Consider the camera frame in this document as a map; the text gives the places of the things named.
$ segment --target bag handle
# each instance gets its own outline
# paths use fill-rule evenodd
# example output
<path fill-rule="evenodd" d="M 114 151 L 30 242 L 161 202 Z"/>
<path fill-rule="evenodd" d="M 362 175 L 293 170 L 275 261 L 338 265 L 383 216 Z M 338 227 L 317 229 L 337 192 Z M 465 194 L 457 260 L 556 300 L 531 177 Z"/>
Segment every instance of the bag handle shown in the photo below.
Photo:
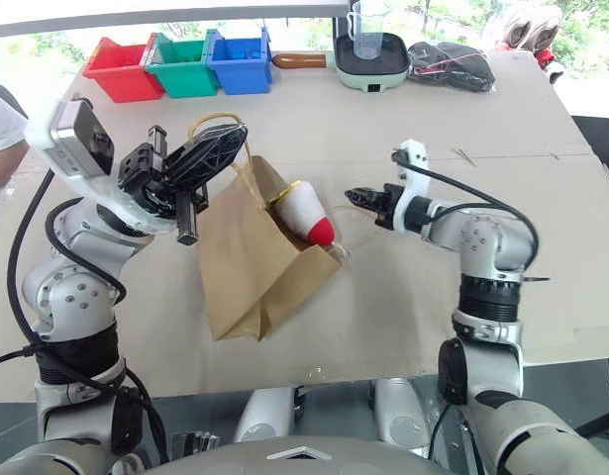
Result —
<path fill-rule="evenodd" d="M 204 117 L 201 117 L 200 119 L 195 120 L 192 123 L 192 125 L 189 126 L 189 128 L 187 129 L 187 141 L 193 142 L 194 135 L 196 134 L 196 130 L 200 126 L 205 124 L 206 122 L 212 121 L 214 119 L 222 119 L 222 118 L 234 119 L 234 121 L 236 121 L 238 124 L 240 124 L 240 125 L 243 124 L 243 120 L 240 118 L 240 116 L 238 116 L 237 114 L 234 114 L 233 112 L 215 112 L 213 114 L 209 114 L 207 116 L 204 116 Z M 249 143 L 247 142 L 247 139 L 245 139 L 245 152 L 247 153 L 247 162 L 249 163 L 249 167 L 253 171 L 252 151 L 249 147 Z M 232 162 L 232 164 L 230 166 L 234 169 L 234 171 L 236 171 L 238 176 L 240 176 L 241 180 L 243 180 L 243 183 L 245 184 L 247 191 L 249 191 L 251 193 L 251 195 L 254 197 L 255 202 L 258 204 L 258 206 L 260 208 L 264 208 L 264 200 L 258 194 L 258 192 L 254 188 L 254 186 L 249 182 L 249 177 L 243 173 L 243 171 L 241 170 L 241 168 L 238 166 L 237 163 Z"/>

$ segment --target green bin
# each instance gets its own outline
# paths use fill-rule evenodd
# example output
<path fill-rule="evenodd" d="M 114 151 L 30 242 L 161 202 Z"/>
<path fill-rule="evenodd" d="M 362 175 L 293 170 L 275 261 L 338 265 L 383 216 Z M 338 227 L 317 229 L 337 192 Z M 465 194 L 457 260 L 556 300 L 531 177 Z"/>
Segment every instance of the green bin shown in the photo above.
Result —
<path fill-rule="evenodd" d="M 205 40 L 173 42 L 162 33 L 153 33 L 153 47 L 146 71 L 154 74 L 170 97 L 214 96 L 218 80 L 206 65 L 212 34 Z"/>

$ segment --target cardboard surface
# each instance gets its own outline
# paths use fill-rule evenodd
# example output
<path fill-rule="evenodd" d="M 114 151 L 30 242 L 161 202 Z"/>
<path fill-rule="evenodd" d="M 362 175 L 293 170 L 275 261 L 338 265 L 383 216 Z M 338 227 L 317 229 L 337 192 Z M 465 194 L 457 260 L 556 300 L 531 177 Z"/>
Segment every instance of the cardboard surface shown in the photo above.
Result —
<path fill-rule="evenodd" d="M 174 149 L 197 117 L 236 112 L 250 127 L 252 151 L 286 181 L 310 181 L 339 240 L 361 244 L 264 341 L 213 342 L 195 250 L 174 235 L 155 239 L 125 266 L 128 297 L 116 309 L 121 351 L 151 394 L 435 373 L 439 346 L 453 335 L 457 256 L 335 208 L 348 203 L 349 188 L 396 182 L 389 153 L 410 138 L 426 144 L 432 169 L 520 208 L 538 228 L 541 251 L 529 274 L 552 280 L 526 284 L 522 292 L 527 363 L 609 357 L 609 177 L 531 57 L 507 52 L 490 59 L 497 82 L 489 95 L 409 81 L 365 95 L 344 87 L 333 70 L 273 69 L 269 94 L 114 104 L 93 81 L 78 77 L 70 92 L 93 101 L 117 162 L 146 140 L 153 124 L 168 131 Z M 43 169 L 30 153 L 0 204 L 0 354 L 24 343 L 9 310 L 5 269 Z M 217 176 L 210 196 L 233 178 L 231 170 Z M 468 200 L 436 182 L 429 195 Z M 25 239 L 20 276 L 49 252 L 42 229 L 47 211 L 71 196 L 64 184 L 51 186 Z M 0 401 L 33 400 L 36 372 L 31 358 L 0 365 Z"/>

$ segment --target paper bag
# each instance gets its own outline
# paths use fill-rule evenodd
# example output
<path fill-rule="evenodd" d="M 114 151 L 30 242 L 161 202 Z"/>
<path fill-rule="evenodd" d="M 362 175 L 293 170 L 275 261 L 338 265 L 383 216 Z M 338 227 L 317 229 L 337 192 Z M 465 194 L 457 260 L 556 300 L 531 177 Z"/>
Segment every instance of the paper bag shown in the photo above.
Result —
<path fill-rule="evenodd" d="M 287 187 L 254 155 L 199 216 L 198 261 L 214 339 L 262 339 L 341 266 L 273 217 L 270 201 Z"/>

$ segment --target measuring cup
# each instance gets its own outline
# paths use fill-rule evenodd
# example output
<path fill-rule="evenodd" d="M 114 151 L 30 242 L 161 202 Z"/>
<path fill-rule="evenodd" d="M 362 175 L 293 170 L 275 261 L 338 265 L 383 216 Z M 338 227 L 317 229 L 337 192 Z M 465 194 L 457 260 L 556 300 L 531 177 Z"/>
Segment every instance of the measuring cup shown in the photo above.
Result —
<path fill-rule="evenodd" d="M 355 2 L 353 10 L 346 15 L 348 36 L 354 42 L 355 56 L 361 59 L 379 57 L 383 43 L 383 21 L 387 14 L 388 9 L 381 1 Z"/>

